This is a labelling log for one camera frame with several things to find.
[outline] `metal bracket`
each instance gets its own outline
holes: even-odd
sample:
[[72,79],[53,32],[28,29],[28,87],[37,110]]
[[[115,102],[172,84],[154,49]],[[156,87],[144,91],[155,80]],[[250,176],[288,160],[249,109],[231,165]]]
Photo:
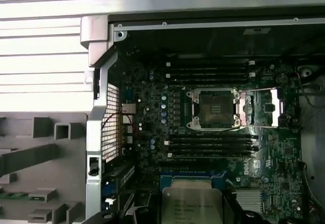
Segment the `metal bracket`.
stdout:
[[[117,59],[118,54],[115,52],[100,69],[99,98],[94,101],[94,108],[87,122],[86,219],[101,211],[102,120],[107,107],[108,70],[117,62]],[[89,174],[90,161],[94,158],[98,159],[98,174],[92,176]]]
[[81,19],[80,43],[88,49],[88,65],[96,62],[114,45],[114,25],[108,24],[108,16],[87,16]]

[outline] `capacitor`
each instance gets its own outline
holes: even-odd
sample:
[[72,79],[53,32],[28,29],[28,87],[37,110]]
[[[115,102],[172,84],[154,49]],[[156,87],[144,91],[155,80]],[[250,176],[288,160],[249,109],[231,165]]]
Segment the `capacitor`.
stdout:
[[269,179],[267,177],[262,177],[263,183],[269,183]]

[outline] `gray plastic panel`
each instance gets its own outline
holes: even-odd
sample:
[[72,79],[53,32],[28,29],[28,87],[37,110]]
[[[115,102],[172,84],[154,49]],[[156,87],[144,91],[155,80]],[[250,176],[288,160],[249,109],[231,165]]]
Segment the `gray plastic panel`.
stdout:
[[[87,115],[85,113],[6,113],[0,114],[0,117],[6,117],[5,120],[0,121],[0,133],[4,134],[4,137],[0,137],[0,149],[19,150],[49,143],[55,143],[58,146],[56,159],[17,171],[15,172],[17,179],[3,185],[4,193],[33,194],[40,189],[54,189],[55,195],[51,195],[46,203],[46,201],[26,199],[2,199],[0,194],[2,206],[0,219],[28,220],[31,213],[35,214],[35,210],[50,210],[52,222],[65,221],[67,216],[69,223],[83,221]],[[43,123],[39,126],[34,123],[35,121]],[[78,125],[78,137],[54,140],[56,123]],[[76,205],[79,213],[74,212],[72,215],[71,211]]]

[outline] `green circuit board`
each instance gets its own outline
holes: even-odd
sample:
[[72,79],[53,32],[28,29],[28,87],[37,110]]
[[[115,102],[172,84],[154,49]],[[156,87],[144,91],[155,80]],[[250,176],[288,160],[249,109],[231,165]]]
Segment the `green circuit board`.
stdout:
[[[301,160],[299,98],[295,80],[290,78],[294,68],[268,64],[253,66],[250,72],[253,76],[249,82],[231,88],[245,91],[246,109],[251,112],[247,116],[248,125],[229,130],[227,134],[257,136],[258,150],[249,156],[220,156],[218,153],[206,156],[192,150],[182,157],[168,154],[166,141],[170,140],[170,135],[203,137],[220,133],[187,126],[193,119],[193,108],[198,106],[187,93],[201,88],[201,94],[204,94],[204,86],[170,86],[164,69],[145,66],[141,62],[125,73],[123,97],[126,103],[137,105],[133,144],[143,184],[159,187],[162,172],[188,175],[226,172],[227,180],[234,188],[261,191],[261,214],[268,221],[276,223],[287,216],[302,217],[302,177],[297,167]],[[270,113],[274,110],[271,88],[277,91],[281,100],[282,114],[277,126],[272,126],[275,118]],[[218,90],[218,86],[209,86],[209,89],[207,94],[210,96],[227,96],[227,92]],[[219,107],[211,108],[218,113]],[[217,121],[208,127],[223,129],[229,125]]]

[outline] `cable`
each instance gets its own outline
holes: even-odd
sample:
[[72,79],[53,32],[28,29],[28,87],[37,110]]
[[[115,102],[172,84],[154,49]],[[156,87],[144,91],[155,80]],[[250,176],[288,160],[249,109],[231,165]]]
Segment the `cable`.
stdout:
[[120,114],[121,112],[115,112],[115,113],[113,113],[112,115],[110,115],[105,121],[104,121],[104,123],[103,123],[103,125],[102,125],[102,130],[103,130],[103,128],[105,127],[105,125],[106,125],[106,123],[109,121],[109,119],[111,119],[114,115],[117,115],[117,114]]
[[[119,112],[115,112],[115,113],[113,113],[112,115],[110,115],[110,116],[109,116],[109,117],[104,121],[104,123],[103,123],[103,125],[102,125],[102,129],[105,127],[105,125],[106,125],[106,123],[109,121],[109,119],[111,119],[114,115],[121,114],[121,113],[122,113],[122,112],[119,111]],[[130,121],[130,124],[133,125],[133,124],[132,124],[132,120],[131,120],[131,118],[129,117],[129,115],[125,115],[125,116],[127,116],[128,120]]]
[[322,105],[322,106],[316,106],[316,105],[313,105],[313,104],[310,102],[310,100],[309,100],[309,98],[308,98],[308,96],[307,96],[307,94],[306,94],[306,92],[305,92],[305,90],[304,90],[304,86],[303,86],[303,84],[301,83],[300,75],[299,75],[299,73],[296,73],[296,74],[297,74],[297,76],[298,76],[298,82],[299,82],[299,86],[300,86],[301,92],[303,93],[303,96],[305,97],[307,103],[308,103],[312,108],[316,108],[316,109],[323,109],[323,108],[325,108],[325,105]]

